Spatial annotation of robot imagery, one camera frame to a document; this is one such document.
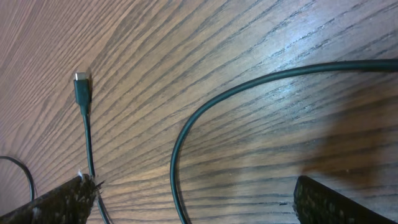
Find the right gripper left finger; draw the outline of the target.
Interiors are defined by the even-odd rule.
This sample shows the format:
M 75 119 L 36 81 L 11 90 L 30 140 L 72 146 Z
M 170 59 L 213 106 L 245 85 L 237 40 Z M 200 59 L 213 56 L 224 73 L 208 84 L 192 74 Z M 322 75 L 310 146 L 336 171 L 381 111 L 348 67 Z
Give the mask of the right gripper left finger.
M 78 175 L 1 216 L 1 224 L 85 224 L 101 185 L 88 174 Z

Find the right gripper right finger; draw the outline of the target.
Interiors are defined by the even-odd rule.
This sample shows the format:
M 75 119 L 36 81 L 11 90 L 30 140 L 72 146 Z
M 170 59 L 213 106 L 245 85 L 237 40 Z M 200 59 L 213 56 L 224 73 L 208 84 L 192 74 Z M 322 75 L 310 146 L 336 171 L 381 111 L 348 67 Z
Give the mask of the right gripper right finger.
M 306 175 L 297 179 L 294 211 L 301 224 L 397 224 Z

